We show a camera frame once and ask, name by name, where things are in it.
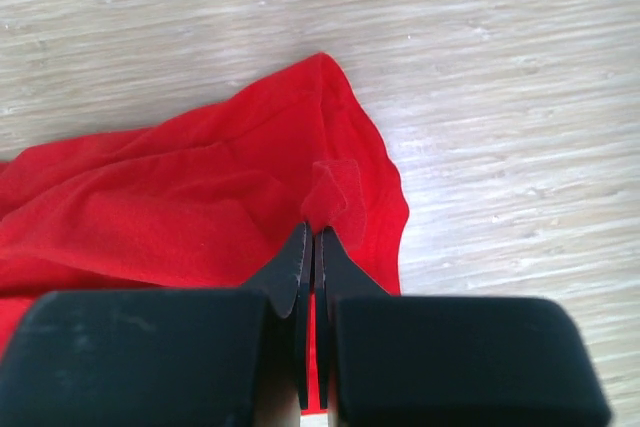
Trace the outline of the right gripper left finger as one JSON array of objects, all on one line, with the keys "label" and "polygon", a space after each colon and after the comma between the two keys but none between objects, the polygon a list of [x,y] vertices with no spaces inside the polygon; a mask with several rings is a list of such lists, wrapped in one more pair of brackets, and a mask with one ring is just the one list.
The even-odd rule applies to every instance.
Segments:
[{"label": "right gripper left finger", "polygon": [[54,291],[1,361],[5,426],[296,426],[308,405],[313,235],[242,285]]}]

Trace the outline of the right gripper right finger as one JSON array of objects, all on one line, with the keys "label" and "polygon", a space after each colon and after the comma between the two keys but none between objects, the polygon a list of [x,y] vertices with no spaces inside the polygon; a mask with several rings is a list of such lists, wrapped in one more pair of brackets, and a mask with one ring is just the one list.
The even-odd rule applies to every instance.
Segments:
[{"label": "right gripper right finger", "polygon": [[606,426],[573,319],[535,297],[401,296],[314,240],[320,405],[333,426]]}]

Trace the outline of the red t-shirt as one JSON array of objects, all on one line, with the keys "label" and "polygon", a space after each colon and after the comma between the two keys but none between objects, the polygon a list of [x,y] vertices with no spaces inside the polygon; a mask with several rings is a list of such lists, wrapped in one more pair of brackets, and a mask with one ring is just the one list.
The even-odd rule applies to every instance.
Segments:
[{"label": "red t-shirt", "polygon": [[378,129],[318,53],[159,125],[3,162],[1,339],[54,290],[236,287],[302,222],[395,294],[408,218]]}]

